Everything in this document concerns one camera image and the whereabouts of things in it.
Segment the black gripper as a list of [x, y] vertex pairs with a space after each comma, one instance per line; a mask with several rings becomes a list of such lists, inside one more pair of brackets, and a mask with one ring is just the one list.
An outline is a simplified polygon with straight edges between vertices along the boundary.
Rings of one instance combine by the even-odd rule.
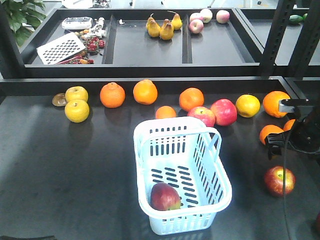
[[310, 160], [320, 164], [320, 106], [315, 106], [303, 119], [297, 119], [289, 133], [270, 133], [265, 138], [268, 159], [273, 160], [282, 155], [286, 148], [308, 155]]

